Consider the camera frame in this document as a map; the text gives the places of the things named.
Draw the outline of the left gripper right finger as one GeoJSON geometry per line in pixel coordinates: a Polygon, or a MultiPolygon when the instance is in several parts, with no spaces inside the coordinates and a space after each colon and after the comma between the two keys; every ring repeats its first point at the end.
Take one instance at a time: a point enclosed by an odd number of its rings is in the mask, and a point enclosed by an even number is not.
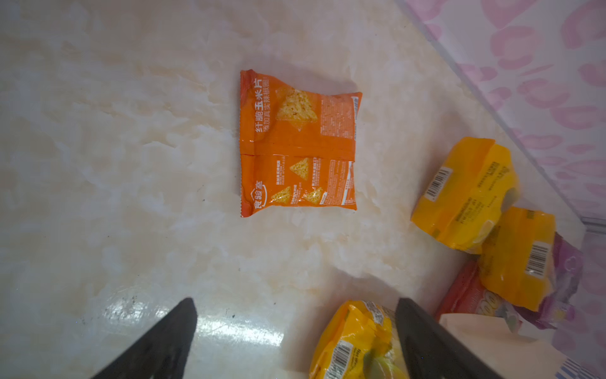
{"type": "Polygon", "coordinates": [[[411,298],[399,299],[395,326],[411,378],[500,377],[411,298]]]}

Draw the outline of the yellow mango candy bag front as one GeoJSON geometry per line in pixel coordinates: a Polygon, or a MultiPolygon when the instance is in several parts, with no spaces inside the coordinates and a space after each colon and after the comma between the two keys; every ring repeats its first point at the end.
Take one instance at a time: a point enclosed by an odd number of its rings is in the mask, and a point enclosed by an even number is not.
{"type": "Polygon", "coordinates": [[[368,301],[347,301],[323,331],[310,378],[408,378],[395,313],[368,301]]]}

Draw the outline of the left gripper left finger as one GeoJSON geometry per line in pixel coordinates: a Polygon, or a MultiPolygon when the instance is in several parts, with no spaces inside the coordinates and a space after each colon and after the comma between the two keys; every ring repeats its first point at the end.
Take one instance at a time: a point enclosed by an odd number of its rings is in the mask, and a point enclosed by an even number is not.
{"type": "Polygon", "coordinates": [[[95,378],[182,378],[195,331],[197,310],[184,298],[95,378]]]}

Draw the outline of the orange corn chip packet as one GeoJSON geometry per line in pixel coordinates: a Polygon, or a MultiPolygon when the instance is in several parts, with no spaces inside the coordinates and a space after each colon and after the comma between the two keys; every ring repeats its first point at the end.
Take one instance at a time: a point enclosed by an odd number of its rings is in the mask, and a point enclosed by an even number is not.
{"type": "Polygon", "coordinates": [[[272,206],[357,208],[361,93],[321,95],[241,71],[241,216],[272,206]]]}

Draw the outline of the white paper bag blue handles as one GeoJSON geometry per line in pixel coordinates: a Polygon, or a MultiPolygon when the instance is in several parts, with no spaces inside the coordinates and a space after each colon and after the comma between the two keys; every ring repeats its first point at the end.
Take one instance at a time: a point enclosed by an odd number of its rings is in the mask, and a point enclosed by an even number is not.
{"type": "Polygon", "coordinates": [[[444,314],[440,325],[502,378],[596,378],[551,344],[513,333],[505,320],[444,314]]]}

